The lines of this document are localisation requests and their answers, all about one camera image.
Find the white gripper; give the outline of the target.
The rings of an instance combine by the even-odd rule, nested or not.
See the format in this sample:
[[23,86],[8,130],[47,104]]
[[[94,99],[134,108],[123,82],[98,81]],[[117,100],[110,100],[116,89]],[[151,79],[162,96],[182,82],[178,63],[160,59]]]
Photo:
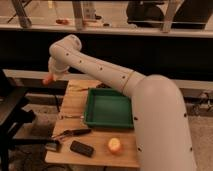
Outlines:
[[68,73],[69,66],[50,57],[48,61],[48,70],[54,80],[62,78]]

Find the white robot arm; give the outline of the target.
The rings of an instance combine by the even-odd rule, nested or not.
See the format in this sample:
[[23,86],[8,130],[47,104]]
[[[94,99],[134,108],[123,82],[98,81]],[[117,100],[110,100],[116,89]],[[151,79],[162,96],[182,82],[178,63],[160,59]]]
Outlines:
[[49,48],[49,71],[61,77],[73,67],[129,97],[140,171],[197,171],[183,95],[161,75],[145,76],[81,52],[68,35]]

